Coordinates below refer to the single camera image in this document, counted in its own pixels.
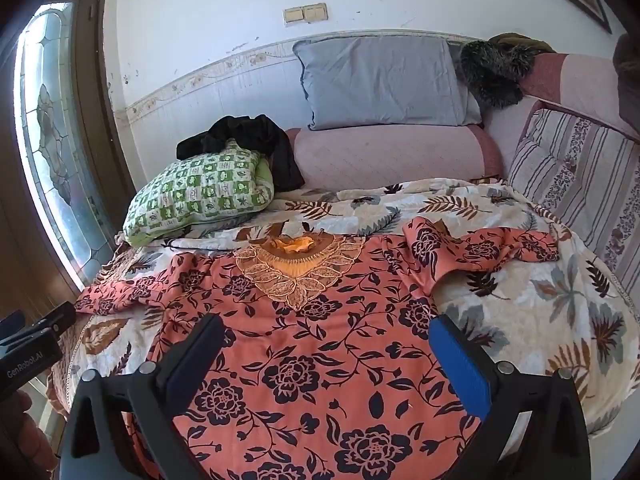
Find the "person's left hand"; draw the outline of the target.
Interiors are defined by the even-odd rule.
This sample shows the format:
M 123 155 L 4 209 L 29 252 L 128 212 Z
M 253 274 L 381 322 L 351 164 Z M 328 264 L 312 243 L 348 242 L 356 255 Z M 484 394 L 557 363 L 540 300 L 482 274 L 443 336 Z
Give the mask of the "person's left hand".
M 2 479 L 50 479 L 58 464 L 46 434 L 28 414 L 31 407 L 22 390 L 1 402 Z

